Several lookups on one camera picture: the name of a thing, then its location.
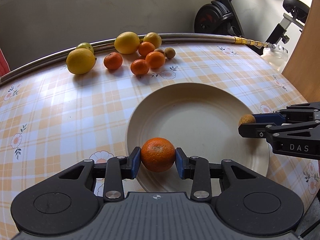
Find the tablecloth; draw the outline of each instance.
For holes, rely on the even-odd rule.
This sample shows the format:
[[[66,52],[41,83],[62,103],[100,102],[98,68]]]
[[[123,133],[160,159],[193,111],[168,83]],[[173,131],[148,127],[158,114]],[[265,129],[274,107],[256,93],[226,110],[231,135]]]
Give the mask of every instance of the tablecloth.
[[[103,58],[87,74],[75,76],[65,62],[36,71],[0,87],[0,236],[17,233],[10,205],[22,190],[87,158],[105,162],[125,152],[125,130],[135,107],[151,92],[180,82],[199,82],[223,89],[254,113],[271,113],[305,103],[302,95],[248,47],[223,43],[175,43],[174,59],[136,77],[124,55],[120,69],[108,71]],[[296,192],[305,210],[319,188],[314,160],[271,154],[268,178]],[[124,190],[144,191],[136,180]],[[97,181],[96,195],[103,191]]]

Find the metal screw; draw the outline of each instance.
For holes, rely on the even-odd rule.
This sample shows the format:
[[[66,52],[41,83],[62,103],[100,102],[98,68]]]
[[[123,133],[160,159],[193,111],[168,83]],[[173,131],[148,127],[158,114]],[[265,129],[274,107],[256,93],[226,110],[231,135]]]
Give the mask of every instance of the metal screw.
[[[193,193],[193,195],[196,198],[207,198],[207,197],[209,197],[209,193],[204,191],[204,190],[198,190],[195,193]]]
[[[110,191],[106,192],[106,197],[111,198],[111,199],[120,198],[121,193],[116,190],[110,190]]]

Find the metal rail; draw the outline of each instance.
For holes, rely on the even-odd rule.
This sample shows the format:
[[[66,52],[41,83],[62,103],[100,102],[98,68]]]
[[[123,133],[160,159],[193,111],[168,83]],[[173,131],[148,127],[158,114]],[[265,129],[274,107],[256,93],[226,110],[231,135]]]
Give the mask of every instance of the metal rail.
[[[143,39],[145,35],[140,35],[139,38]],[[200,34],[200,33],[162,33],[160,34],[162,42],[220,42],[220,43],[229,43],[229,44],[244,44],[244,45],[256,45],[262,47],[272,47],[272,44],[261,43],[257,41],[247,40],[244,38],[238,38],[233,36],[224,36],[216,34]],[[94,52],[100,52],[107,49],[114,49],[114,42],[116,39],[97,41],[91,43]],[[65,61],[70,51],[74,48],[65,49],[63,51],[42,57],[35,61],[32,61],[28,64],[25,64],[7,74],[0,77],[0,86],[5,85],[16,78],[22,77],[28,73],[42,69],[51,64],[55,64],[61,61]]]

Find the red fabric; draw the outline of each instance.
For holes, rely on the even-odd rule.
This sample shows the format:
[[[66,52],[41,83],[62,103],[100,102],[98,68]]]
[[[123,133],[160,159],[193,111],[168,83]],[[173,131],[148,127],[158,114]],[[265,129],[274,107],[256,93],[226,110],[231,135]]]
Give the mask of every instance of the red fabric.
[[[10,72],[7,61],[5,60],[3,53],[0,49],[0,77]]]

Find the lemon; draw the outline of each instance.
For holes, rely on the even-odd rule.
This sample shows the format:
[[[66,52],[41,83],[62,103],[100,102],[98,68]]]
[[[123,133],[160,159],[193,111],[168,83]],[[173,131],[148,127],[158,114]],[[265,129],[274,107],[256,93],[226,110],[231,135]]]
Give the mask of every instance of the lemon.
[[[156,49],[159,48],[162,43],[162,39],[158,33],[148,33],[146,36],[144,36],[143,41],[152,43]]]
[[[93,47],[91,46],[90,43],[87,43],[87,42],[83,42],[83,43],[80,43],[76,49],[89,49],[92,53],[94,53],[94,50],[93,50]]]
[[[69,53],[66,63],[72,74],[81,75],[93,68],[96,59],[89,49],[80,48]]]
[[[115,40],[115,49],[122,54],[132,54],[136,52],[140,45],[140,39],[133,32],[121,33]]]

